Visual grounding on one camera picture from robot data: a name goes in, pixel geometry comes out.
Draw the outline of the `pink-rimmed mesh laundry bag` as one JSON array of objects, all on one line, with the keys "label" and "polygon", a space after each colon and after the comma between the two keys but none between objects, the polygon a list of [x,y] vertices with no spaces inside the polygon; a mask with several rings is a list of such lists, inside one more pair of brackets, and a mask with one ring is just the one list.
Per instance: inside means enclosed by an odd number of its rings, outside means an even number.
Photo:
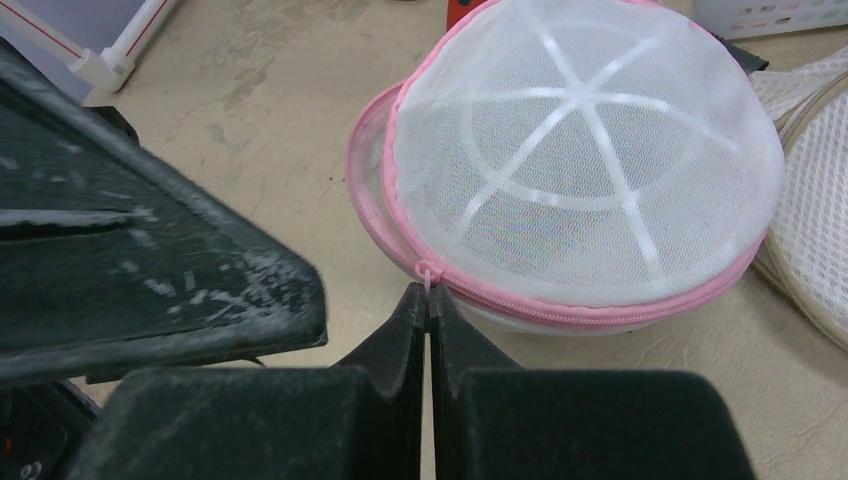
[{"label": "pink-rimmed mesh laundry bag", "polygon": [[623,332],[752,263],[784,184],[726,47],[654,1],[485,1],[361,113],[345,159],[369,235],[509,329]]}]

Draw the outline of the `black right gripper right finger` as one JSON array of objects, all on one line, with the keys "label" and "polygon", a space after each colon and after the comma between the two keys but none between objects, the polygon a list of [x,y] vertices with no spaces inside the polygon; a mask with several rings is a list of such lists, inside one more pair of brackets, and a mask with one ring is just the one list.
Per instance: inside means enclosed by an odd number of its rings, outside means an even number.
[{"label": "black right gripper right finger", "polygon": [[519,366],[442,286],[429,293],[441,479],[751,479],[731,414],[703,377]]}]

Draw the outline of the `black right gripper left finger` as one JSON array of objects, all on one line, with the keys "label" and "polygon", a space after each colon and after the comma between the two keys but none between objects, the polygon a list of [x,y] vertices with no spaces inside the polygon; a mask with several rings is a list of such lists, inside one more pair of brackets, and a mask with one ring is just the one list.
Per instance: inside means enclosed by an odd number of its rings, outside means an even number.
[{"label": "black right gripper left finger", "polygon": [[162,368],[128,375],[72,464],[73,479],[416,479],[421,284],[325,368]]}]

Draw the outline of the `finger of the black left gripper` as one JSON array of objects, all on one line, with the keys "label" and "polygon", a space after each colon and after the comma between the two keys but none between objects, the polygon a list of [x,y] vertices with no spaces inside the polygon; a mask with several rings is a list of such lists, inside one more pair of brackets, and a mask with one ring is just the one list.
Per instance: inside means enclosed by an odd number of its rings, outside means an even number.
[{"label": "finger of the black left gripper", "polygon": [[1,46],[1,384],[325,344],[316,269]]}]

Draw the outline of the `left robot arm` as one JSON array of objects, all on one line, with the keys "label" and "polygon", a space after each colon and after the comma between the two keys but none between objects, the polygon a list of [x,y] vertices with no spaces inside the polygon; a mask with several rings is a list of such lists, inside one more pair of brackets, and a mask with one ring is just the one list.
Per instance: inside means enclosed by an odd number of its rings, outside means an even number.
[{"label": "left robot arm", "polygon": [[75,385],[326,341],[317,270],[1,45],[1,475],[58,479]]}]

